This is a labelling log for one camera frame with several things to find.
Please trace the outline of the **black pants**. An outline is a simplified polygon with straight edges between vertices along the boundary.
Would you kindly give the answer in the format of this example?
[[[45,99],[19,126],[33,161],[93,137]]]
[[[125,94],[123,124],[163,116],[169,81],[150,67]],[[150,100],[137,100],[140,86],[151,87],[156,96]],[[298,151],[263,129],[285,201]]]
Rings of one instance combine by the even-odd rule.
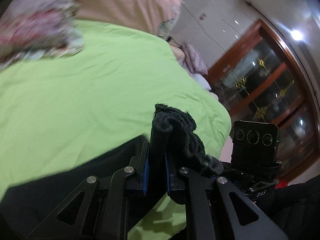
[[[8,188],[1,200],[1,239],[28,239],[29,233],[85,179],[109,177],[128,166],[147,141],[150,145],[142,192],[126,194],[129,231],[168,192],[165,154],[208,155],[195,129],[196,122],[189,113],[157,104],[150,138],[137,136],[77,168]]]

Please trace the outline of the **wooden glass door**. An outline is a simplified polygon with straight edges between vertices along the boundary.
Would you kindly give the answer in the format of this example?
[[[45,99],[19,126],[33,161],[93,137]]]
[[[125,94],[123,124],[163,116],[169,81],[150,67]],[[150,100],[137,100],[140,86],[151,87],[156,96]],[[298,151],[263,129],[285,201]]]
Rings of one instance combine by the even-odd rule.
[[[280,178],[292,181],[319,158],[316,107],[284,40],[255,21],[205,76],[232,121],[277,125]]]

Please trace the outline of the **green bed sheet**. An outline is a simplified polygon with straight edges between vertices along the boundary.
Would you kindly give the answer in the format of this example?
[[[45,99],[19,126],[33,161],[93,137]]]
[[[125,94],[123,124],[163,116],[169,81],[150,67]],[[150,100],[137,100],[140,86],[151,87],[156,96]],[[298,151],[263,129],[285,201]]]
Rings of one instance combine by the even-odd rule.
[[[23,236],[88,176],[126,166],[150,138],[156,104],[188,112],[216,158],[231,130],[225,107],[168,42],[118,25],[77,25],[80,53],[1,72],[1,216]]]

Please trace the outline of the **striped purple cloth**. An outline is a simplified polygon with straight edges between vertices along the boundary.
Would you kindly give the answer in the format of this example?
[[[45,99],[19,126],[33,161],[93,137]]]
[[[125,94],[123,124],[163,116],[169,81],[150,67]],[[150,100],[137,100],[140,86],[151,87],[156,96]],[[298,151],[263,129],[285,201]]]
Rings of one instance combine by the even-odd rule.
[[[208,67],[201,54],[191,44],[183,42],[179,48],[175,48],[173,53],[179,65],[183,67],[189,75],[207,75]]]

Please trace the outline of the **pink headboard cushion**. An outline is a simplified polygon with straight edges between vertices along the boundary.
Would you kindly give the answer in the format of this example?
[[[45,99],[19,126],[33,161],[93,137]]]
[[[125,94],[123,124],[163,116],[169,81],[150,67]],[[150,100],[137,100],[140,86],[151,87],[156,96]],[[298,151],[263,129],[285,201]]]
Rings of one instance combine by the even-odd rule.
[[[76,17],[137,29],[166,40],[178,22],[182,0],[78,0]]]

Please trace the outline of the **floral pillow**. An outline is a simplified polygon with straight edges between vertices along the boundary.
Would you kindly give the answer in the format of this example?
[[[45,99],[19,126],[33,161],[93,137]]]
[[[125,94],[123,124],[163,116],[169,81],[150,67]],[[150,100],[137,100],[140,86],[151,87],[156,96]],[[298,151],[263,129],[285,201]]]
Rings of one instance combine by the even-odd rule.
[[[1,17],[1,69],[79,53],[84,42],[75,25],[78,10],[77,0],[12,0]]]

